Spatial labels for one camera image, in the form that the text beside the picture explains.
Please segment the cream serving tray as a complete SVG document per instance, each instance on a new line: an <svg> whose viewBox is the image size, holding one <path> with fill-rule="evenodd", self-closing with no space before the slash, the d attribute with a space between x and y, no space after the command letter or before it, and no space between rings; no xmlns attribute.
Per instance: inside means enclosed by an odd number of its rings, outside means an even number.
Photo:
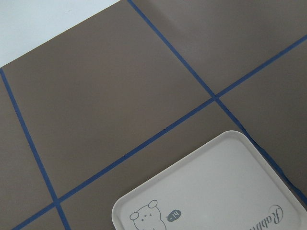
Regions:
<svg viewBox="0 0 307 230"><path fill-rule="evenodd" d="M304 230L307 212L237 131L226 131L122 196L117 230Z"/></svg>

